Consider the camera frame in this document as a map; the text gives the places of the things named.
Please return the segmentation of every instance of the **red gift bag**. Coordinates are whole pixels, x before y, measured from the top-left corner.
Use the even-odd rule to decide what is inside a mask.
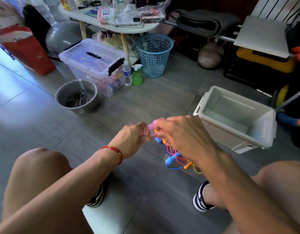
[[[0,29],[0,44],[41,75],[56,68],[28,27],[13,25]]]

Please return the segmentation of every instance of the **jump rope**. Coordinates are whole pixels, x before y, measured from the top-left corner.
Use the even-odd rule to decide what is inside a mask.
[[[193,166],[193,170],[196,173],[202,174],[202,171],[199,172],[197,170],[197,169],[199,169],[199,167],[197,165],[195,165],[193,162],[189,161],[184,156],[182,156],[179,152],[177,152],[177,150],[173,149],[171,144],[168,142],[168,140],[157,137],[158,133],[164,132],[164,130],[159,129],[158,131],[156,131],[155,130],[156,122],[157,122],[157,120],[155,120],[152,124],[145,126],[144,129],[141,131],[140,136],[149,136],[151,138],[151,141],[153,141],[155,139],[156,142],[160,143],[164,147],[165,152],[170,156],[169,158],[167,158],[165,160],[166,167],[170,170],[179,170],[182,168],[188,169],[188,167]],[[174,160],[176,160],[181,165],[181,167],[179,167],[179,168],[168,167],[168,165],[170,165]]]

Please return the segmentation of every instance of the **perforated trash basket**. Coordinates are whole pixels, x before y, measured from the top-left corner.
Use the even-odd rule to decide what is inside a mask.
[[[144,74],[151,78],[163,75],[169,53],[174,46],[170,37],[161,34],[147,34],[136,40]]]

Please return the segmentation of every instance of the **foot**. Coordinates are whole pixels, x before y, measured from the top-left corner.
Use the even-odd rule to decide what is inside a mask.
[[[215,208],[214,205],[207,204],[203,198],[203,190],[209,184],[210,184],[210,182],[208,180],[203,182],[202,185],[200,186],[198,192],[194,195],[193,200],[192,200],[194,207],[200,212],[206,212],[207,210]]]
[[[97,194],[94,197],[92,197],[86,205],[90,208],[96,208],[101,204],[102,199],[103,199],[103,183],[100,185]]]

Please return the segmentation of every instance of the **gray yoga ball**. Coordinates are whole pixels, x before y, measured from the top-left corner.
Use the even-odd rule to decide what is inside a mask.
[[[94,32],[86,27],[87,38],[92,38]],[[59,54],[78,41],[82,41],[81,27],[78,22],[64,21],[52,26],[46,35],[48,56],[59,58]]]

